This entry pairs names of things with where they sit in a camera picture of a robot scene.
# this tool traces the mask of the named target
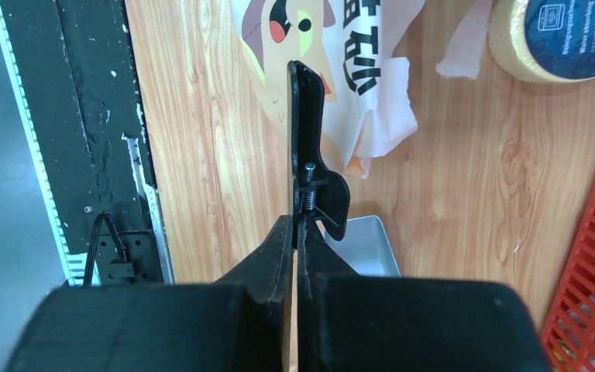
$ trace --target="round label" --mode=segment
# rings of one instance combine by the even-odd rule
[[[531,0],[525,39],[534,59],[551,74],[595,77],[595,0]]]

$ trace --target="cartoon character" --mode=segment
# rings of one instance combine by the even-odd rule
[[[320,74],[326,101],[336,100],[322,34],[336,22],[329,0],[248,0],[241,14],[240,1],[232,0],[253,86],[273,125],[285,133],[287,125],[286,66],[300,60]]]

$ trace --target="yellow object in basket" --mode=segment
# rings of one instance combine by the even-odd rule
[[[499,0],[489,47],[496,62],[523,81],[595,78],[595,0]]]

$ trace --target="wooden surface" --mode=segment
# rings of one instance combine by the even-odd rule
[[[431,0],[396,49],[419,130],[368,180],[403,275],[500,281],[542,324],[595,176],[595,80],[525,84],[486,50],[476,81],[435,72],[472,0]],[[178,282],[213,281],[286,212],[286,143],[256,102],[229,0],[128,0]]]

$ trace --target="bolt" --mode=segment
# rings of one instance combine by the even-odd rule
[[[312,162],[306,163],[304,165],[304,169],[306,170],[306,174],[304,176],[304,180],[309,182],[314,179],[314,171],[316,169],[316,164]],[[309,191],[304,200],[304,207],[305,211],[313,211],[316,208],[316,190]]]

